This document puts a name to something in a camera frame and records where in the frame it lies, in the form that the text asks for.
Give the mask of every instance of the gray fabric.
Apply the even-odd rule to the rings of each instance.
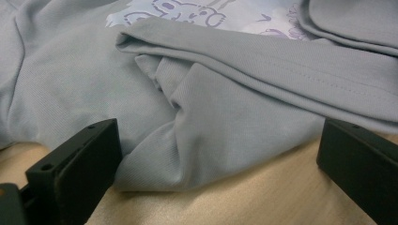
[[[115,117],[115,186],[184,190],[317,137],[325,116],[398,133],[397,58],[156,18],[116,48],[124,27],[102,22],[128,2],[2,4],[0,148],[54,149]]]
[[[174,119],[136,55],[115,47],[124,27],[105,27],[106,16],[128,2],[27,1],[9,14],[0,31],[0,146],[39,142],[54,149],[115,117],[128,154]]]
[[[398,131],[392,57],[157,18],[117,46],[141,54],[138,66],[178,109],[123,159],[121,190],[181,190],[238,173],[318,135],[319,114]]]
[[[398,1],[304,0],[307,31],[353,48],[398,56]]]

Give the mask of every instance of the cartoon print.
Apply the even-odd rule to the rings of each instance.
[[[275,8],[272,10],[271,16],[262,13],[261,16],[263,18],[257,21],[259,23],[252,24],[251,29],[259,29],[258,26],[261,24],[263,29],[258,33],[259,35],[308,40],[308,37],[299,27],[297,8],[298,4],[295,3],[290,9],[288,9],[287,14],[285,10],[281,8]]]
[[[293,6],[289,9],[289,13],[286,15],[287,17],[290,17],[289,22],[293,25],[293,27],[289,29],[289,36],[294,39],[309,40],[304,31],[300,29],[298,7],[299,6],[297,3],[293,4]]]
[[[223,9],[223,8],[226,7],[226,5],[228,5],[228,4],[230,4],[230,3],[233,3],[233,2],[235,2],[235,1],[237,1],[237,0],[226,0],[224,3],[222,3],[222,4],[219,6],[219,8],[217,8],[217,10]],[[221,2],[221,0],[214,0],[213,2],[207,4],[207,7],[214,7],[214,5],[216,5],[216,4],[220,3],[220,2]]]
[[[134,1],[131,1],[128,3],[128,8],[109,15],[106,19],[106,26],[112,27],[117,24],[128,26],[139,20],[156,16],[171,21],[217,27],[226,19],[224,14],[213,7],[181,3],[177,0],[153,0],[151,6],[147,8],[149,8],[149,11],[137,11]]]

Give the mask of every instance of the black clamp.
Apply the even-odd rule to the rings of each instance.
[[[117,121],[81,130],[26,171],[28,185],[0,185],[0,224],[85,224],[122,159]]]
[[[339,120],[325,122],[317,163],[377,224],[398,224],[398,146]]]

